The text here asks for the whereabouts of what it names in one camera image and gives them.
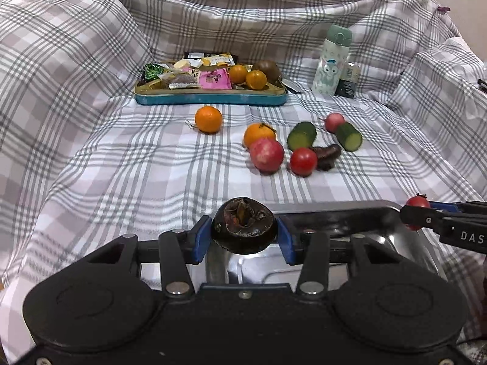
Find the dark water chestnut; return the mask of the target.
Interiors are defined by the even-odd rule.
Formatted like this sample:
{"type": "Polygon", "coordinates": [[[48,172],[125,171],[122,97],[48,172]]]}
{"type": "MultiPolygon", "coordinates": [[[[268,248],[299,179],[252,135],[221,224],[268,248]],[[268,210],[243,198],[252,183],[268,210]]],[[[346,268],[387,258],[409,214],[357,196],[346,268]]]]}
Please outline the dark water chestnut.
{"type": "Polygon", "coordinates": [[[318,159],[316,169],[327,172],[335,167],[335,162],[342,154],[342,148],[334,143],[327,147],[311,147],[318,159]]]}
{"type": "Polygon", "coordinates": [[[239,255],[266,249],[277,233],[278,225],[272,211],[248,197],[225,202],[211,224],[211,239],[226,251],[239,255]]]}

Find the large red radish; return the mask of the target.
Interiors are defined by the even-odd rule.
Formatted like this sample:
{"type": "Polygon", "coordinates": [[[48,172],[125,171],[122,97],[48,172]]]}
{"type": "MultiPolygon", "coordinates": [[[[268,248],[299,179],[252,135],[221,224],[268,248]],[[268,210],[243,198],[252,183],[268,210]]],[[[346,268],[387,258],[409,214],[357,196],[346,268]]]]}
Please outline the large red radish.
{"type": "Polygon", "coordinates": [[[261,137],[251,144],[250,158],[254,166],[264,173],[277,172],[284,160],[284,148],[273,138],[261,137]]]}

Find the white green cartoon bottle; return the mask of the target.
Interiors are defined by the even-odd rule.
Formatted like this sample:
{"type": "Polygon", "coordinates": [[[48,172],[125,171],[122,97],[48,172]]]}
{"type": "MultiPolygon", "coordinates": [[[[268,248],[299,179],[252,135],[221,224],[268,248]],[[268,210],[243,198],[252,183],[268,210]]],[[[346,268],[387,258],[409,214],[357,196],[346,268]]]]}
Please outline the white green cartoon bottle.
{"type": "Polygon", "coordinates": [[[312,83],[312,91],[320,95],[333,96],[338,86],[342,70],[347,62],[352,31],[331,25],[324,41],[318,67],[312,83]]]}

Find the small orange in tin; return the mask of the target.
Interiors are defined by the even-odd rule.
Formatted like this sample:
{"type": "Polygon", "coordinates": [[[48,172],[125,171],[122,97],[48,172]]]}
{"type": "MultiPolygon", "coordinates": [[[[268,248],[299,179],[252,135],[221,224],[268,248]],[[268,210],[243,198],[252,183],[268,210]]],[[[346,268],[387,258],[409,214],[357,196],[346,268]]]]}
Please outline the small orange in tin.
{"type": "Polygon", "coordinates": [[[245,84],[252,90],[261,91],[268,83],[267,76],[260,70],[251,70],[247,73],[245,84]]]}
{"type": "Polygon", "coordinates": [[[246,81],[247,68],[242,64],[235,64],[228,69],[229,79],[233,84],[239,85],[246,81]]]}

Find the stainless steel tray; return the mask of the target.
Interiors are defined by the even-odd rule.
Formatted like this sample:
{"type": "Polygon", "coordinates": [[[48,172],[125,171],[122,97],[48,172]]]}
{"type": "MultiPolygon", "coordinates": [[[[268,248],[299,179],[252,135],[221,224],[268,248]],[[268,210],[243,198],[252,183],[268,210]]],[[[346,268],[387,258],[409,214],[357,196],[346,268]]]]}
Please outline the stainless steel tray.
{"type": "MultiPolygon", "coordinates": [[[[421,231],[400,221],[400,206],[385,200],[330,203],[268,203],[276,216],[289,218],[305,234],[324,232],[331,243],[348,244],[352,236],[367,237],[439,275],[444,273],[433,246],[421,231]]],[[[216,284],[287,283],[296,288],[301,267],[288,265],[276,242],[250,255],[232,254],[211,244],[205,257],[205,281],[216,284]]]]}

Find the red cherry tomato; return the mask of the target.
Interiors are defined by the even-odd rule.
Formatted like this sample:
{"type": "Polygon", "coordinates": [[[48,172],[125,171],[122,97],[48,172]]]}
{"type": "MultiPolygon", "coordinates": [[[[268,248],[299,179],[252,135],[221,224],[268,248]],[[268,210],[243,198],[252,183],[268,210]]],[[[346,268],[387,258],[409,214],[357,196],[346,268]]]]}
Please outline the red cherry tomato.
{"type": "MultiPolygon", "coordinates": [[[[405,206],[417,208],[431,208],[431,204],[428,201],[426,194],[416,194],[414,197],[407,200],[405,206]]],[[[406,224],[406,227],[411,231],[418,231],[421,229],[420,226],[414,226],[410,224],[406,224]]]]}
{"type": "Polygon", "coordinates": [[[291,155],[290,168],[298,176],[306,177],[311,175],[317,164],[318,157],[309,148],[298,148],[291,155]]]}

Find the grey plaid sofa cover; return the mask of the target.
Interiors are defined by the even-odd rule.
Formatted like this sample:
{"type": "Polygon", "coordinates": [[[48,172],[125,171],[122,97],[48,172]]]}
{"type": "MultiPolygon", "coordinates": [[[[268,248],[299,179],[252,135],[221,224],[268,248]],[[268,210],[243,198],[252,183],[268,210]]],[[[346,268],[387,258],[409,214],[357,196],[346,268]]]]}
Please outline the grey plaid sofa cover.
{"type": "Polygon", "coordinates": [[[113,238],[186,228],[225,200],[262,203],[486,197],[485,63],[435,0],[1,0],[1,343],[32,347],[22,302],[113,238]],[[328,29],[352,31],[353,99],[312,91],[328,29]],[[277,108],[141,106],[142,67],[190,51],[274,60],[305,87],[277,108]],[[331,172],[248,165],[247,126],[280,139],[339,112],[363,134],[331,172]]]}

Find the small green jar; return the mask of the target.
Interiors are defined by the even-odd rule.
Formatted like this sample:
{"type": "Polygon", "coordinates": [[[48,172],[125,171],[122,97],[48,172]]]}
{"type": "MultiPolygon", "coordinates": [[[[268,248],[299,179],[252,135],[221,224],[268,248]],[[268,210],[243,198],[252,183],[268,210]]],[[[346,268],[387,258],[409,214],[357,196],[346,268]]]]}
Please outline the small green jar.
{"type": "Polygon", "coordinates": [[[347,62],[338,81],[335,95],[353,99],[356,94],[360,73],[361,69],[356,63],[347,62]]]}

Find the green foil candy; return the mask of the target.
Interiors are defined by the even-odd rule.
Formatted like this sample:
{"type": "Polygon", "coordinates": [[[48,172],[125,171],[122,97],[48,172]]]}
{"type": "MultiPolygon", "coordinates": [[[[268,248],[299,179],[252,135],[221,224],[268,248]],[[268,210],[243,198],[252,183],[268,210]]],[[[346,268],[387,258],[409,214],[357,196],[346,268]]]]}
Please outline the green foil candy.
{"type": "Polygon", "coordinates": [[[159,78],[160,75],[167,71],[164,64],[149,63],[142,68],[142,79],[146,82],[151,82],[159,78]]]}

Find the silver foil wrapper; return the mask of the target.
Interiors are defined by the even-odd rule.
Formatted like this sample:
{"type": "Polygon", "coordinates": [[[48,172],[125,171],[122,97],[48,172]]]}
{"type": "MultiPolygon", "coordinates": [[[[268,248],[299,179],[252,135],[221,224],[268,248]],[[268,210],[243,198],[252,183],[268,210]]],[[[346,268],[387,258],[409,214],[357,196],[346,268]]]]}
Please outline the silver foil wrapper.
{"type": "Polygon", "coordinates": [[[303,87],[299,83],[294,82],[289,78],[282,78],[281,82],[282,82],[282,85],[289,92],[296,93],[296,94],[302,94],[304,92],[303,87]]]}

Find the blue gold snack tin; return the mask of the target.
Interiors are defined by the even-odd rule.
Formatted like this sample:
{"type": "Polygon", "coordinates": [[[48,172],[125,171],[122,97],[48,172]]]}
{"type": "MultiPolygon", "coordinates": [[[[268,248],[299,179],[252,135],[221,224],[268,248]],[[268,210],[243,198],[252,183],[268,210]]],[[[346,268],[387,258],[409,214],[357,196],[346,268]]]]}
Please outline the blue gold snack tin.
{"type": "MultiPolygon", "coordinates": [[[[167,72],[182,71],[190,72],[199,79],[200,71],[211,71],[217,68],[229,67],[205,67],[199,59],[181,59],[177,62],[157,62],[164,64],[167,72]]],[[[162,106],[162,105],[191,105],[191,104],[222,104],[222,105],[248,105],[248,106],[281,106],[286,102],[286,89],[280,83],[267,83],[261,91],[250,89],[245,83],[232,84],[231,90],[204,90],[182,89],[168,90],[163,89],[160,79],[146,82],[142,79],[135,83],[133,93],[136,101],[142,106],[162,106]]]]}

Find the brown clear snack packet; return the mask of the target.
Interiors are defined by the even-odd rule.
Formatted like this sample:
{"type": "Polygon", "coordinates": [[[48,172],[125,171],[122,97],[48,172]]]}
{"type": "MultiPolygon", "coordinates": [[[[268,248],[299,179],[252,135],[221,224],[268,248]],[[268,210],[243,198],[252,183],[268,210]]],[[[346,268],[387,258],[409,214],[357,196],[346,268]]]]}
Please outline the brown clear snack packet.
{"type": "Polygon", "coordinates": [[[182,90],[200,88],[197,77],[190,72],[172,71],[162,73],[159,75],[159,79],[162,82],[163,89],[182,90]]]}

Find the cucumber piece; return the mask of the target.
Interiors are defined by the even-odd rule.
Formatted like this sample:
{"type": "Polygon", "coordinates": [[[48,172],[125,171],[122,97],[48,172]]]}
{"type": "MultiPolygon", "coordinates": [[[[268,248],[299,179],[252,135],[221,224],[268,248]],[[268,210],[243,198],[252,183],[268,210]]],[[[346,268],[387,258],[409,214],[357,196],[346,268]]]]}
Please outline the cucumber piece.
{"type": "Polygon", "coordinates": [[[348,122],[341,123],[335,130],[335,135],[341,146],[348,152],[355,152],[363,144],[362,134],[348,122]]]}
{"type": "Polygon", "coordinates": [[[316,139],[317,131],[313,123],[309,121],[299,122],[287,137],[287,146],[291,151],[298,148],[310,148],[316,139]]]}

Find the small pink radish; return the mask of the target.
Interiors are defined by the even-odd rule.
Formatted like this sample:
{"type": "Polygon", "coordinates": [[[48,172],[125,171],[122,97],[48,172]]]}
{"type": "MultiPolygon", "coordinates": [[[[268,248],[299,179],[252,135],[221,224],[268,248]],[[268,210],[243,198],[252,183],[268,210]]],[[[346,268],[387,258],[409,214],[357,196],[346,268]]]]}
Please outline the small pink radish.
{"type": "Polygon", "coordinates": [[[345,118],[340,113],[331,113],[324,119],[324,127],[328,132],[334,134],[337,127],[345,122],[345,118]]]}

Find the orange tangerine with stem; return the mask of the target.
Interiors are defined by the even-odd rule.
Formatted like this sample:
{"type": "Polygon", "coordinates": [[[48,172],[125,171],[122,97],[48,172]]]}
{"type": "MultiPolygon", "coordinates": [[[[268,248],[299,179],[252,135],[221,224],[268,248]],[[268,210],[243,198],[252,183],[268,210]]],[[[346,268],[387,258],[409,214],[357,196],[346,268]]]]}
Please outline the orange tangerine with stem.
{"type": "Polygon", "coordinates": [[[260,138],[276,138],[276,130],[267,123],[252,123],[243,135],[243,146],[250,149],[251,145],[260,138]]]}

